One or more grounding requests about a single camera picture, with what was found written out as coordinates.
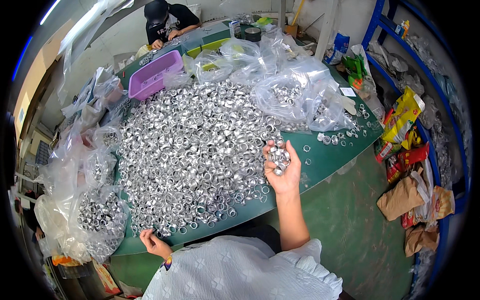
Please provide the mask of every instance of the woman's right hand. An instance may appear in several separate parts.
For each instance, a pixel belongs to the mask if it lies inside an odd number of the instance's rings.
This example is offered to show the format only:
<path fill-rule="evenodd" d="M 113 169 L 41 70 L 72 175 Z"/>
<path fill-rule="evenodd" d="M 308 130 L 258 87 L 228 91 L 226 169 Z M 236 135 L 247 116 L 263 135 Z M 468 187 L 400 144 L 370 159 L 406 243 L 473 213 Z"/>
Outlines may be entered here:
<path fill-rule="evenodd" d="M 155 254 L 167 259 L 173 253 L 172 248 L 160 240 L 153 233 L 153 229 L 144 229 L 140 233 L 140 240 L 147 247 L 148 253 Z"/>
<path fill-rule="evenodd" d="M 267 142 L 267 145 L 263 147 L 263 154 L 265 158 L 268 159 L 268 151 L 270 148 L 275 145 L 273 140 Z M 300 169 L 301 169 L 301 162 L 297 155 L 297 152 L 293 148 L 290 141 L 287 141 L 283 144 L 282 148 L 285 147 L 288 153 L 290 154 L 290 165 L 287 167 L 285 172 L 281 176 L 275 175 L 273 170 L 275 169 L 275 163 L 271 161 L 265 162 L 265 176 L 268 179 L 268 182 L 272 185 L 277 195 L 277 199 L 279 196 L 284 198 L 283 196 L 297 195 L 300 193 L 299 184 L 300 184 Z"/>
<path fill-rule="evenodd" d="M 152 48 L 153 49 L 161 49 L 163 47 L 163 42 L 162 40 L 158 39 L 155 42 L 152 43 Z"/>

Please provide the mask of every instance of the person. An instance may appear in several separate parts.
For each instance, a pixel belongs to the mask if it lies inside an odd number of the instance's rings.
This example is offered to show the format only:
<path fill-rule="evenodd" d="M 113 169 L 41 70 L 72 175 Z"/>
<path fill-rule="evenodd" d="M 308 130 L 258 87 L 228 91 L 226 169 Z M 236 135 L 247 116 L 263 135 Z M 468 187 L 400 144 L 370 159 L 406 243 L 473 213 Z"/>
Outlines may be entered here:
<path fill-rule="evenodd" d="M 163 43 L 202 25 L 188 7 L 168 4 L 165 0 L 153 0 L 146 4 L 144 14 L 147 19 L 148 44 L 154 49 L 160 49 Z"/>
<path fill-rule="evenodd" d="M 267 156 L 274 141 L 263 148 Z M 337 299 L 342 278 L 320 264 L 322 245 L 310 239 L 300 203 L 301 162 L 290 141 L 286 171 L 266 161 L 265 175 L 275 190 L 280 224 L 279 249 L 267 234 L 224 235 L 173 250 L 143 230 L 140 239 L 149 253 L 165 260 L 153 276 L 143 300 L 153 299 Z"/>
<path fill-rule="evenodd" d="M 27 191 L 25 193 L 25 196 L 30 197 L 32 199 L 37 198 L 34 191 Z M 24 216 L 25 223 L 34 232 L 36 240 L 41 239 L 43 235 L 43 231 L 40 228 L 40 224 L 38 223 L 35 216 L 35 212 L 34 212 L 35 203 L 30 201 L 30 209 L 23 209 L 23 207 L 20 205 L 20 200 L 18 199 L 15 199 L 14 204 L 15 204 L 15 212 Z"/>

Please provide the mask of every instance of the yellow handle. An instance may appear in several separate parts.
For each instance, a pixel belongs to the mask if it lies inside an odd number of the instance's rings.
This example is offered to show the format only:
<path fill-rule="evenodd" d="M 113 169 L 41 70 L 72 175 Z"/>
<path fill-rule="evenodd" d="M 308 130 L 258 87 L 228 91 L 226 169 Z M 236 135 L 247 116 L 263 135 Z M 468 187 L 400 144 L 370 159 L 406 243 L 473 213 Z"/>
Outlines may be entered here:
<path fill-rule="evenodd" d="M 295 22 L 297 21 L 297 18 L 299 16 L 299 13 L 300 13 L 301 7 L 303 6 L 304 1 L 305 0 L 301 0 L 301 2 L 300 2 L 299 9 L 297 10 L 297 13 L 295 14 L 295 18 L 293 18 L 292 26 L 295 25 Z"/>

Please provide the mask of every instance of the brown paper bag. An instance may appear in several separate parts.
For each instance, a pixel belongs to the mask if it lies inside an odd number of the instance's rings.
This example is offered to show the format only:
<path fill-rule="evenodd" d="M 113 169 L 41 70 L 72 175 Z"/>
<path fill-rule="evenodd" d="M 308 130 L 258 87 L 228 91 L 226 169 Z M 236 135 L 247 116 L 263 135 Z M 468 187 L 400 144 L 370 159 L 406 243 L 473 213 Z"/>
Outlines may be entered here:
<path fill-rule="evenodd" d="M 429 247 L 437 250 L 438 232 L 425 231 L 425 225 L 421 224 L 415 228 L 410 227 L 405 233 L 405 255 L 407 257 L 420 251 L 422 247 Z"/>
<path fill-rule="evenodd" d="M 377 201 L 378 208 L 389 221 L 422 204 L 424 201 L 417 191 L 417 182 L 411 177 L 403 178 Z"/>

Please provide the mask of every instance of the green floor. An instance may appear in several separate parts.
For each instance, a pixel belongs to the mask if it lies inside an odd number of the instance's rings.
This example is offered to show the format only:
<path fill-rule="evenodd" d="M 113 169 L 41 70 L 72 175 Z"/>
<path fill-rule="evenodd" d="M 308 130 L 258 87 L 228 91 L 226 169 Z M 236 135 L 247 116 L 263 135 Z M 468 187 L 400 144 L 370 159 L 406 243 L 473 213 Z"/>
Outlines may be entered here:
<path fill-rule="evenodd" d="M 322 242 L 322 264 L 343 277 L 343 289 L 356 300 L 401 299 L 410 289 L 413 258 L 404 254 L 405 230 L 400 220 L 387 222 L 375 205 L 387 186 L 370 147 L 344 175 L 334 174 L 301 196 L 310 235 Z M 256 222 L 278 229 L 276 210 Z M 145 290 L 161 262 L 149 253 L 114 256 L 110 272 L 117 282 Z"/>

